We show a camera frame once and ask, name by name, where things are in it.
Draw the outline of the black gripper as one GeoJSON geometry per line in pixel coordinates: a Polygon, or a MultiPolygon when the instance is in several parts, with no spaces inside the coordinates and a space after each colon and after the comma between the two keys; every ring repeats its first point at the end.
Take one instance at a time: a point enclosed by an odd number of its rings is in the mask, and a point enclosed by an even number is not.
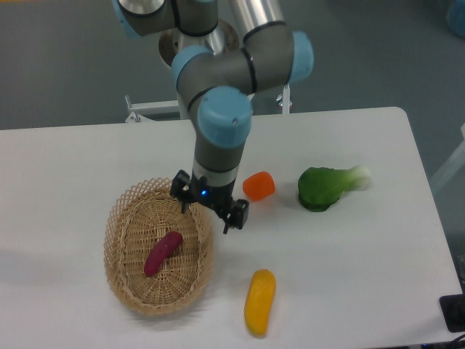
{"type": "Polygon", "coordinates": [[[190,177],[184,170],[179,170],[172,181],[170,196],[178,200],[183,214],[194,203],[215,211],[225,223],[223,234],[227,234],[229,229],[241,230],[248,219],[249,202],[233,199],[234,184],[235,180],[215,186],[205,176],[190,177]]]}

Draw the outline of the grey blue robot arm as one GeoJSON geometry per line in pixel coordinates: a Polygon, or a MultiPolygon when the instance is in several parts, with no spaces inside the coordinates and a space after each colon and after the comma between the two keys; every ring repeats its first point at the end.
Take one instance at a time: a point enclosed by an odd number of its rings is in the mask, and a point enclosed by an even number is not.
{"type": "Polygon", "coordinates": [[[192,44],[179,49],[171,63],[178,99],[196,133],[193,169],[176,174],[171,196],[183,209],[201,204],[226,229],[240,229],[248,202],[234,199],[233,188],[251,130],[249,96],[307,78],[314,53],[307,34],[286,25],[277,1],[233,1],[231,7],[241,47],[215,52],[192,44]]]}

